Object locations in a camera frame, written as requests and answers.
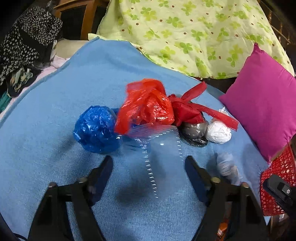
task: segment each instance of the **light green floral blanket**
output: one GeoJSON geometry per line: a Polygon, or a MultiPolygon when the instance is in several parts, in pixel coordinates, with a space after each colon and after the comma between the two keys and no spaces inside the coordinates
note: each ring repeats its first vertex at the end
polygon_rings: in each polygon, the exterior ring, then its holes
{"type": "Polygon", "coordinates": [[[111,0],[97,34],[186,75],[236,77],[254,42],[294,70],[256,0],[111,0]]]}

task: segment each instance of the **black device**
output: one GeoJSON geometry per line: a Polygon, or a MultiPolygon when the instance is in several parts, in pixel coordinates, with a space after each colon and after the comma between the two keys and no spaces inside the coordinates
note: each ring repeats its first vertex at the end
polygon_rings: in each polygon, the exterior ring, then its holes
{"type": "MultiPolygon", "coordinates": [[[[65,186],[50,183],[33,219],[28,241],[74,241],[65,202],[73,203],[83,241],[105,241],[91,206],[101,199],[112,168],[112,158],[106,156],[88,177],[65,186]]],[[[207,206],[192,241],[216,240],[226,202],[232,202],[232,208],[225,241],[268,241],[261,209],[250,188],[211,177],[192,156],[186,158],[184,168],[198,199],[207,206]]]]}
{"type": "Polygon", "coordinates": [[[34,216],[28,241],[74,241],[66,202],[73,203],[83,241],[105,241],[91,206],[101,199],[112,169],[113,160],[106,156],[88,177],[65,186],[51,182],[34,216]]]}
{"type": "Polygon", "coordinates": [[[211,177],[192,156],[185,159],[185,170],[198,199],[207,210],[192,241],[215,241],[223,222],[226,202],[232,202],[225,241],[268,241],[261,208],[247,186],[235,186],[211,177]]]}
{"type": "Polygon", "coordinates": [[[263,182],[263,188],[291,219],[296,219],[296,187],[291,187],[278,175],[271,175],[263,182]]]}

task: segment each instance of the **red plastic bag ball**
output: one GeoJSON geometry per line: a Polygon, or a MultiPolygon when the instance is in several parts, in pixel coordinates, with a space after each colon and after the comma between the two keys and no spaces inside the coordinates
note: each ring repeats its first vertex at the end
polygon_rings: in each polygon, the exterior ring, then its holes
{"type": "Polygon", "coordinates": [[[127,98],[119,109],[115,132],[126,134],[131,124],[171,125],[174,112],[165,88],[159,80],[143,79],[126,87],[127,98]]]}

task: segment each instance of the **white plastic bag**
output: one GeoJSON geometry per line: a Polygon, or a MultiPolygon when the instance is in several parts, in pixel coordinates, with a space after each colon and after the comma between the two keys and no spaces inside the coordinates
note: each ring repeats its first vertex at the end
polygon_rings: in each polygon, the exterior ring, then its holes
{"type": "MultiPolygon", "coordinates": [[[[225,107],[219,112],[228,115],[225,107]]],[[[205,137],[208,141],[223,144],[231,139],[231,130],[223,122],[213,118],[207,127],[205,137]]]]}

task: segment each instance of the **pink fabric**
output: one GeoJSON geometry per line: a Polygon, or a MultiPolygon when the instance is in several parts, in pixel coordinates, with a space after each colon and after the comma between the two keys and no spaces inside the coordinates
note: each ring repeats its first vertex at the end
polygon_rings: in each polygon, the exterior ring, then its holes
{"type": "Polygon", "coordinates": [[[68,59],[61,58],[59,56],[55,56],[53,61],[50,63],[51,66],[48,68],[45,68],[42,70],[42,72],[37,76],[36,80],[28,87],[24,87],[22,89],[22,92],[18,95],[18,97],[12,98],[7,107],[4,111],[0,113],[0,120],[4,116],[4,114],[7,112],[7,110],[12,106],[12,104],[19,98],[24,92],[31,87],[32,85],[36,84],[39,80],[41,80],[43,77],[55,72],[58,68],[60,68],[68,59]]]}
{"type": "Polygon", "coordinates": [[[296,133],[296,80],[257,43],[220,101],[268,162],[296,133]]]}

